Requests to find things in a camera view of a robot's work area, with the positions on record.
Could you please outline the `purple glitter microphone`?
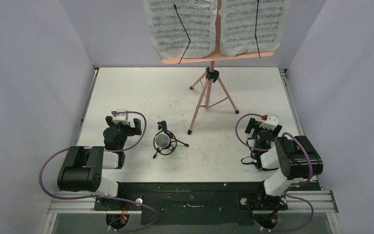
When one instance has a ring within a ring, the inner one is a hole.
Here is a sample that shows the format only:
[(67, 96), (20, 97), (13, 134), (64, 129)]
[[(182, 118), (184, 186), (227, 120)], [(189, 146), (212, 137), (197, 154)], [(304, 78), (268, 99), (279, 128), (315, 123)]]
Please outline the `purple glitter microphone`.
[(166, 133), (158, 133), (154, 140), (155, 146), (165, 149), (170, 145), (170, 137)]

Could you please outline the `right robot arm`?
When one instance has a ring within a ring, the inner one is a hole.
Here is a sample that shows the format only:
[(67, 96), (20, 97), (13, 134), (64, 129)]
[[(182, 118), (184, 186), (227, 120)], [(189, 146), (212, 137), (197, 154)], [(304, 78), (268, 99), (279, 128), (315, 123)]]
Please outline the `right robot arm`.
[(245, 133), (250, 137), (243, 141), (250, 155), (241, 159), (243, 165), (253, 165), (259, 172), (273, 172), (262, 181), (259, 190), (249, 198), (242, 198), (242, 205), (252, 210), (285, 210), (286, 193), (294, 187), (309, 183), (312, 177), (323, 172), (323, 162), (307, 136), (281, 133), (282, 126), (273, 114), (260, 120), (250, 115)]

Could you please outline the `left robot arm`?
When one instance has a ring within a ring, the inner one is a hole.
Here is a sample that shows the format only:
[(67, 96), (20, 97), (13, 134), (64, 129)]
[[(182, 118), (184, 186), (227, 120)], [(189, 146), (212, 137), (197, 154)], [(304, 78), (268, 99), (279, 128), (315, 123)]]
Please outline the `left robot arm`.
[(104, 146), (73, 146), (68, 149), (57, 185), (61, 191), (107, 196), (107, 204), (120, 210), (125, 206), (126, 197), (118, 191), (118, 182), (105, 178), (102, 170), (122, 169), (126, 159), (122, 150), (128, 137), (142, 134), (141, 120), (134, 118), (132, 127), (128, 115), (117, 115), (107, 116), (106, 123)]

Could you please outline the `pink music stand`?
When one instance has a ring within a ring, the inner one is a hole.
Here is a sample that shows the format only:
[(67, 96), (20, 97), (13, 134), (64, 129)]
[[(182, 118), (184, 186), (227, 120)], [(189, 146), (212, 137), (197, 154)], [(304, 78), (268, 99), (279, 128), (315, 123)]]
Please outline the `pink music stand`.
[(215, 63), (221, 60), (233, 60), (233, 59), (248, 59), (248, 58), (262, 58), (269, 57), (274, 54), (274, 52), (262, 52), (260, 54), (250, 53), (250, 54), (241, 54), (236, 57), (227, 57), (220, 52), (220, 34), (221, 34), (221, 1), (217, 0), (218, 10), (216, 17), (216, 49), (209, 56), (204, 58), (190, 58), (190, 59), (167, 59), (161, 60), (164, 64), (182, 64), (182, 63), (194, 63), (194, 62), (209, 62), (210, 65), (207, 67), (206, 71), (199, 77), (198, 82), (204, 84), (201, 96), (199, 98), (196, 109), (201, 108), (210, 109), (211, 105), (209, 104), (210, 94), (212, 84), (215, 82), (221, 82), (219, 72), (215, 70)]

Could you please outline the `black microphone tripod mount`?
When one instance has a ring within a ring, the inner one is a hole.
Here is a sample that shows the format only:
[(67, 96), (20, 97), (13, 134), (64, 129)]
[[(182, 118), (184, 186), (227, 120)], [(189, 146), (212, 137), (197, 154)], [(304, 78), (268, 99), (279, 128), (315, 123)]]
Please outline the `black microphone tripod mount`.
[(171, 131), (168, 130), (168, 126), (167, 126), (167, 123), (165, 120), (162, 120), (160, 122), (157, 122), (157, 129), (158, 129), (158, 133), (166, 133), (169, 137), (170, 137), (170, 145), (165, 148), (165, 149), (162, 149), (162, 148), (158, 148), (157, 146), (155, 146), (155, 143), (154, 143), (154, 140), (155, 140), (155, 137), (157, 136), (157, 134), (154, 136), (153, 138), (153, 147), (155, 149), (155, 154), (153, 155), (153, 159), (156, 159), (158, 155), (163, 155), (163, 156), (169, 156), (171, 155), (177, 148), (178, 146), (178, 143), (181, 143), (182, 145), (184, 145), (185, 147), (189, 147), (189, 144), (187, 143), (184, 143), (180, 140), (178, 140), (175, 136), (175, 134)]

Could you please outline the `sheet music page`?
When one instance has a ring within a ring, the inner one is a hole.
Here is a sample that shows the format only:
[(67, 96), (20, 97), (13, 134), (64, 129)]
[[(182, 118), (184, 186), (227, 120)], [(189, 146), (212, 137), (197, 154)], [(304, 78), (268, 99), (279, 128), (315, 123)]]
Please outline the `sheet music page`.
[(227, 57), (274, 52), (291, 0), (221, 1), (220, 52)]
[(217, 1), (146, 0), (144, 9), (161, 60), (200, 59), (215, 51)]

